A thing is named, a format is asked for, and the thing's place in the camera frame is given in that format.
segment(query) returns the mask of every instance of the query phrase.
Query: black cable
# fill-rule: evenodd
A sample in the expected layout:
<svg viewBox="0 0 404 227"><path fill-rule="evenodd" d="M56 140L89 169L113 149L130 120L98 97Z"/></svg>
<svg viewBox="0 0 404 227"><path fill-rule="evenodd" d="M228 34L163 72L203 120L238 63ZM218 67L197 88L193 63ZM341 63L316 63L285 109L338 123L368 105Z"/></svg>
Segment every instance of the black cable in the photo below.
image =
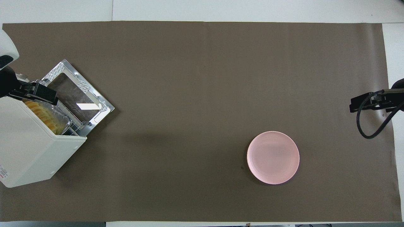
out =
<svg viewBox="0 0 404 227"><path fill-rule="evenodd" d="M386 125L389 123L389 121L393 118L393 116L401 109L401 107L403 107L404 105L404 101L401 102L388 116L387 118L383 121L383 123L380 125L380 127L376 130L376 132L374 132L373 134L371 134L370 136L366 135L363 131L362 128L360 127L360 122L359 122L359 117L360 117L360 112L363 109L363 106L365 106L365 103L374 95L378 95L383 93L383 90L380 91L376 91L376 92L371 92L360 104L359 108L358 108L358 113L356 114L356 126L358 127L359 133L365 137L366 139L372 139L375 138L383 129L384 127L386 127Z"/></svg>

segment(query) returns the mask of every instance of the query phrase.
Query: brown mat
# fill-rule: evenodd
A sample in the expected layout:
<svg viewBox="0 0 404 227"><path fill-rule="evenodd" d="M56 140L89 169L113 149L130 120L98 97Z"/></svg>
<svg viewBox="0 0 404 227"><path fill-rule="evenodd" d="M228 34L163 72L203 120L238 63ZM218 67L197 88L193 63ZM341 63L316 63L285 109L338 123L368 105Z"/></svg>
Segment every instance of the brown mat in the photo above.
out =
<svg viewBox="0 0 404 227"><path fill-rule="evenodd" d="M0 185L0 221L401 221L392 126L361 137L350 98L387 88L381 24L4 24L42 78L67 59L116 107L49 181ZM370 133L385 118L369 111ZM276 130L301 163L261 183Z"/></svg>

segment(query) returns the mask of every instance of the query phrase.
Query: yellow food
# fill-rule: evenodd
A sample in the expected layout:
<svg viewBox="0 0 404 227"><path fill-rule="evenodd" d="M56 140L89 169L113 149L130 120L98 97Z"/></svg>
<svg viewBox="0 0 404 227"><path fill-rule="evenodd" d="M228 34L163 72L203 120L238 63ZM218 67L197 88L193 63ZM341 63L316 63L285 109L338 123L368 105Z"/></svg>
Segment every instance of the yellow food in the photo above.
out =
<svg viewBox="0 0 404 227"><path fill-rule="evenodd" d="M35 114L41 121L56 134L58 127L53 116L48 113L48 111L42 107L39 103L33 101L26 101L25 104L28 108Z"/></svg>

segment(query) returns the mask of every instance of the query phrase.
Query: pink plate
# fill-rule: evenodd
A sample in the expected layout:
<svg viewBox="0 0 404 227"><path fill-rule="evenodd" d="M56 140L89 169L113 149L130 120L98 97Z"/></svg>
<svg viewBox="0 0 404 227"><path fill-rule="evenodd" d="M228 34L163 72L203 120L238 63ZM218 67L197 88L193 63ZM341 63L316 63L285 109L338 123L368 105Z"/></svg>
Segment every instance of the pink plate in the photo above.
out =
<svg viewBox="0 0 404 227"><path fill-rule="evenodd" d="M260 181L277 185L287 182L296 173L299 150L282 132L263 132L255 137L247 150L247 163Z"/></svg>

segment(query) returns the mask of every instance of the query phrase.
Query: warning label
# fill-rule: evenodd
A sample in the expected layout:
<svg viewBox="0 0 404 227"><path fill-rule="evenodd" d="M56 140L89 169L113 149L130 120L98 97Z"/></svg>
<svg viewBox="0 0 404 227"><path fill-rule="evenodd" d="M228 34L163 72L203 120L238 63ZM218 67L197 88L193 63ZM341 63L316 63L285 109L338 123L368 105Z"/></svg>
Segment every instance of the warning label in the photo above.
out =
<svg viewBox="0 0 404 227"><path fill-rule="evenodd" d="M5 179L8 176L8 172L6 169L0 165L0 179Z"/></svg>

